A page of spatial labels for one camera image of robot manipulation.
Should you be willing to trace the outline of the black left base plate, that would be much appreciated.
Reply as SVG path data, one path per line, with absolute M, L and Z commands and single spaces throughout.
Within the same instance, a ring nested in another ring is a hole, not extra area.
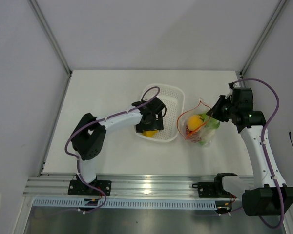
M 110 196 L 112 181 L 110 180 L 96 180 L 90 183 L 92 187 L 100 189 L 105 193 L 106 196 Z M 68 195 L 79 195 L 79 196 L 100 196 L 103 195 L 101 192 L 90 188 L 89 186 L 82 183 L 80 180 L 71 180 L 68 187 Z

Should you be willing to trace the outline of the yellow bell pepper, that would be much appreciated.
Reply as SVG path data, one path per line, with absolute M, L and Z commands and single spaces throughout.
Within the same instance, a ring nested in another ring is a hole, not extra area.
M 148 131 L 143 131 L 142 135 L 145 137 L 153 138 L 153 136 L 158 133 L 158 130 L 148 130 Z

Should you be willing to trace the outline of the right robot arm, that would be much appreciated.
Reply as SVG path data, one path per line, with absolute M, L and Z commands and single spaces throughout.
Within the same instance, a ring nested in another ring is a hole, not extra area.
M 213 185 L 217 196 L 231 193 L 242 201 L 248 216 L 284 216 L 293 204 L 293 187 L 286 184 L 274 160 L 263 112 L 253 108 L 250 88 L 233 88 L 229 96 L 220 95 L 207 116 L 220 122 L 231 121 L 237 128 L 250 157 L 253 187 L 234 173 L 218 173 Z

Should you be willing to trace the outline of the orange peach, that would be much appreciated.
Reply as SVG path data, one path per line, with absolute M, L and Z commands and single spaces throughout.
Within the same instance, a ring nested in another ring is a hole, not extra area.
M 200 115 L 192 115 L 188 118 L 187 126 L 191 131 L 198 129 L 201 125 L 203 125 L 203 121 Z

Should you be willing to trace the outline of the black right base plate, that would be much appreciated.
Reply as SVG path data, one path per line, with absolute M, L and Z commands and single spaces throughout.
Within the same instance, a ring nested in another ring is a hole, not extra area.
M 197 182 L 192 188 L 197 189 L 200 198 L 233 198 L 234 196 L 224 189 L 223 178 L 237 176 L 235 173 L 218 173 L 213 182 Z

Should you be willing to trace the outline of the white perforated plastic basket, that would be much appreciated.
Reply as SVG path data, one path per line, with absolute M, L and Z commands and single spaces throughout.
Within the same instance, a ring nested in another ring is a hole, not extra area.
M 184 111 L 185 94 L 178 87 L 167 84 L 153 83 L 147 85 L 143 89 L 141 97 L 144 100 L 148 100 L 156 94 L 157 89 L 149 90 L 149 88 L 154 86 L 158 86 L 160 88 L 157 98 L 159 98 L 167 108 L 166 115 L 163 118 L 164 129 L 154 134 L 153 137 L 146 137 L 141 133 L 136 133 L 135 135 L 151 142 L 168 143 L 175 140 L 179 134 L 176 123 L 178 117 Z

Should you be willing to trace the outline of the clear orange zip bag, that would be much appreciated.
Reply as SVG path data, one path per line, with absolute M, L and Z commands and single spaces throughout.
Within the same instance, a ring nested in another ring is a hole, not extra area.
M 220 121 L 207 115 L 211 107 L 199 99 L 198 104 L 179 115 L 176 127 L 182 138 L 200 146 L 208 146 L 214 139 L 216 130 L 220 127 Z

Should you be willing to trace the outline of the left aluminium frame post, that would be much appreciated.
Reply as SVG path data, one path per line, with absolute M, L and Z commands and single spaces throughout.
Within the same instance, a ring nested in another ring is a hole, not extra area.
M 54 33 L 52 32 L 51 27 L 49 26 L 49 23 L 42 12 L 42 9 L 40 8 L 40 5 L 37 0 L 28 0 L 27 1 L 37 18 L 38 23 L 40 24 L 40 27 L 42 31 L 44 32 L 49 44 L 51 45 L 55 55 L 59 59 L 63 69 L 65 70 L 65 73 L 70 77 L 72 74 L 72 70 L 70 69 L 68 62 L 62 52 L 62 49 L 60 45 L 58 44 L 56 37 L 54 36 Z

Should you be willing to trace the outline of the red grape bunch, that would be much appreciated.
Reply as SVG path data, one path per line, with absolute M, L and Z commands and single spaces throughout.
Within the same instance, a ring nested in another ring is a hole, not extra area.
M 198 131 L 191 131 L 188 126 L 185 129 L 185 140 L 191 142 L 197 142 L 198 140 Z

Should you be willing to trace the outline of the aluminium frame post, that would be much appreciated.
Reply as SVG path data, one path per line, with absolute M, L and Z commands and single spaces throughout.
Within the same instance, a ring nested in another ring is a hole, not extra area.
M 261 49 L 265 45 L 267 39 L 269 38 L 270 34 L 272 33 L 274 27 L 278 23 L 280 17 L 282 16 L 284 10 L 286 9 L 287 5 L 290 3 L 290 0 L 279 0 L 275 9 L 273 10 L 268 22 L 266 23 L 263 31 L 261 32 L 258 40 L 256 41 L 251 53 L 247 57 L 241 71 L 239 72 L 239 77 L 241 79 L 244 78 L 247 71 L 255 61 L 256 57 L 259 55 Z
M 52 32 L 51 27 L 49 26 L 49 23 L 42 12 L 42 9 L 40 8 L 40 5 L 37 0 L 28 0 L 27 1 L 37 18 L 38 23 L 40 24 L 40 27 L 42 31 L 44 32 L 49 44 L 51 45 L 55 55 L 59 59 L 63 69 L 65 70 L 65 73 L 70 77 L 72 74 L 72 70 L 70 69 L 68 62 L 62 52 L 62 49 L 60 45 L 58 44 L 56 37 L 54 36 L 54 33 Z

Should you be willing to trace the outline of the right aluminium frame post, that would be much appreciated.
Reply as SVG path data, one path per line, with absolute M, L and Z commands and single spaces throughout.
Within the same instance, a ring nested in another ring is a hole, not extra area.
M 266 23 L 263 31 L 261 32 L 258 40 L 256 41 L 251 53 L 247 57 L 241 71 L 239 72 L 239 77 L 241 79 L 244 78 L 247 71 L 255 61 L 256 57 L 259 55 L 261 49 L 265 45 L 267 39 L 269 38 L 270 34 L 272 33 L 274 27 L 278 23 L 280 17 L 282 16 L 284 10 L 286 9 L 287 5 L 290 3 L 290 0 L 279 0 L 275 9 L 273 10 L 268 22 Z

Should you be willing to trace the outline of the white cauliflower with leaves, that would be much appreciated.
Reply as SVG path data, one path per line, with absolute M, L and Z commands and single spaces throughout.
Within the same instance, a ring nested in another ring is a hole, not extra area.
M 214 118 L 210 118 L 206 125 L 199 132 L 201 146 L 207 146 L 211 144 L 216 130 L 219 128 L 220 122 Z

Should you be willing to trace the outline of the green apple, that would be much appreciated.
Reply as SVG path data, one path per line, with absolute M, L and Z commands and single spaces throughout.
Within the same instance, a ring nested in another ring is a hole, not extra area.
M 209 120 L 211 119 L 210 116 L 207 115 L 207 113 L 202 113 L 200 114 L 201 116 L 201 120 L 205 123 L 205 122 L 209 122 Z

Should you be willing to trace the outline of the aluminium mounting rail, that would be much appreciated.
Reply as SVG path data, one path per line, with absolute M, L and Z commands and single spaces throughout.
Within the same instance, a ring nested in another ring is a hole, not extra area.
M 108 198 L 124 199 L 167 199 L 195 200 L 199 199 L 193 183 L 213 182 L 215 175 L 201 176 L 165 176 L 165 175 L 108 175 L 101 174 L 97 180 L 112 181 Z M 71 180 L 79 180 L 74 174 L 46 174 L 31 177 L 27 180 L 22 193 L 24 197 L 82 197 L 91 196 L 68 195 Z

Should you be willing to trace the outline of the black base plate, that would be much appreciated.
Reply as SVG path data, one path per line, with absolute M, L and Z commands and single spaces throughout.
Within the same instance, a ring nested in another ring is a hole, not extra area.
M 224 189 L 223 178 L 237 176 L 235 173 L 218 173 L 213 182 L 197 182 L 192 188 L 197 189 L 200 198 L 233 198 L 234 196 Z
M 106 196 L 110 196 L 112 181 L 110 180 L 96 180 L 90 183 L 92 187 L 100 189 L 105 193 Z M 100 196 L 103 195 L 101 192 L 90 188 L 89 186 L 82 183 L 80 180 L 71 180 L 68 187 L 68 195 L 79 195 L 79 196 Z

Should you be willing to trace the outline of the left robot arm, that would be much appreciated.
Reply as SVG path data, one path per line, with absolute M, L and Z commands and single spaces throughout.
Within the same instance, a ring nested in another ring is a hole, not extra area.
M 76 152 L 77 175 L 81 180 L 79 189 L 85 195 L 95 192 L 97 174 L 94 158 L 101 152 L 107 134 L 128 126 L 134 126 L 135 132 L 139 134 L 161 131 L 164 129 L 163 118 L 166 113 L 167 107 L 154 97 L 148 101 L 134 102 L 128 109 L 102 119 L 91 113 L 83 115 L 68 140 Z

